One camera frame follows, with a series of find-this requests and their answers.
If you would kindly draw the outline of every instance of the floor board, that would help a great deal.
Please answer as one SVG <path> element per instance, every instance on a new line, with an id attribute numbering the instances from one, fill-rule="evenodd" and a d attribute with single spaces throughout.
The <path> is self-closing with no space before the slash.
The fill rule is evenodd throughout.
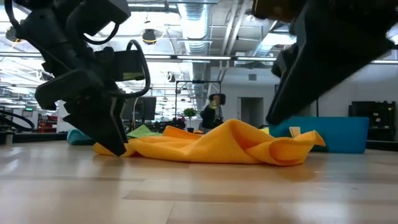
<path id="1" fill-rule="evenodd" d="M 0 147 L 0 220 L 16 223 L 398 223 L 398 153 L 311 153 L 295 167 Z"/>

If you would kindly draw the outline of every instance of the potted plant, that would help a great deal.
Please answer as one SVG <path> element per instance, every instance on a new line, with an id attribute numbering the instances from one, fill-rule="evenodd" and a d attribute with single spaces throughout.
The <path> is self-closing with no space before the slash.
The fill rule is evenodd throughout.
<path id="1" fill-rule="evenodd" d="M 187 128 L 188 132 L 191 132 L 191 133 L 193 132 L 193 127 L 192 127 L 191 120 L 192 120 L 192 117 L 195 116 L 196 114 L 197 114 L 197 112 L 193 108 L 187 108 L 187 109 L 184 110 L 184 115 L 186 117 L 188 117 L 188 119 L 189 119 L 190 128 Z"/>

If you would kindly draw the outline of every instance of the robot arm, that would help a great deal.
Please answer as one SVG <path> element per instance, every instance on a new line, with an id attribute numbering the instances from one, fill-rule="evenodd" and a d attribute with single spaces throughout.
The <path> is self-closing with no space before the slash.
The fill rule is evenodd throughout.
<path id="1" fill-rule="evenodd" d="M 279 124 L 394 48 L 386 32 L 398 22 L 397 0 L 255 0 L 253 15 L 290 22 L 297 43 L 282 51 L 267 115 Z"/>
<path id="2" fill-rule="evenodd" d="M 147 93 L 150 75 L 140 45 L 131 40 L 125 51 L 105 47 L 94 52 L 87 44 L 104 44 L 116 34 L 131 12 L 126 0 L 14 0 L 32 12 L 18 23 L 12 0 L 4 6 L 17 38 L 37 48 L 45 63 L 43 68 L 55 79 L 39 86 L 35 97 L 40 107 L 55 110 L 55 102 L 65 101 L 70 115 L 64 120 L 117 156 L 126 151 L 127 137 L 121 121 L 125 98 Z M 104 41 L 90 40 L 110 22 L 115 28 Z M 146 80 L 145 88 L 123 94 L 116 82 Z"/>

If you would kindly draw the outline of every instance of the person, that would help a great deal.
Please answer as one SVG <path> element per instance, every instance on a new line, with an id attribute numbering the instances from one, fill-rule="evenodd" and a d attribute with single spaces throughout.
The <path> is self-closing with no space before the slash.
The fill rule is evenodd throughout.
<path id="1" fill-rule="evenodd" d="M 201 130 L 204 133 L 211 131 L 213 128 L 223 123 L 223 114 L 221 111 L 221 97 L 219 94 L 211 95 L 209 105 L 200 113 L 202 118 Z"/>

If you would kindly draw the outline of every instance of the orange cloth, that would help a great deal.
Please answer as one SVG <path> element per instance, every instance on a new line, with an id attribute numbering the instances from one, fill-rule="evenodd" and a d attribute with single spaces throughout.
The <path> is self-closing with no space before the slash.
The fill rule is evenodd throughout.
<path id="1" fill-rule="evenodd" d="M 130 139 L 122 157 L 137 152 L 144 157 L 170 161 L 294 166 L 305 161 L 314 145 L 325 145 L 316 131 L 296 138 L 274 138 L 232 119 L 206 135 L 168 126 L 163 136 Z M 99 144 L 94 145 L 94 150 L 98 154 L 113 155 Z"/>

